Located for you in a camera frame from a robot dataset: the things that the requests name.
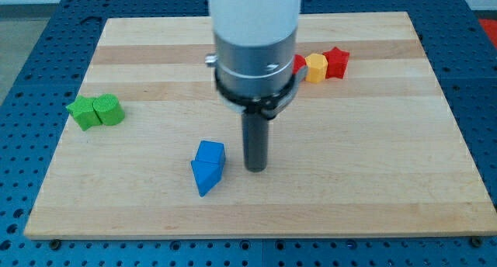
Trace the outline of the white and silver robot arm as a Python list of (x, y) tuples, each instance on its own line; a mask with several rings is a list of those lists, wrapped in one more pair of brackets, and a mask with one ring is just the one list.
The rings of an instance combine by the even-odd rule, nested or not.
[(271, 120), (298, 90), (294, 53), (301, 0), (208, 0), (219, 94), (240, 113)]

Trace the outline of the red block behind arm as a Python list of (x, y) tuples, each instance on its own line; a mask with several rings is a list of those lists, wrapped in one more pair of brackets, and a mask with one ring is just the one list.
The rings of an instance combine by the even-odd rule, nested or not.
[(298, 71), (307, 65), (307, 61), (305, 60), (305, 58), (300, 55), (300, 54), (295, 54), (294, 55), (294, 67), (293, 67), (293, 72), (292, 74), (295, 75), (296, 73), (298, 73)]

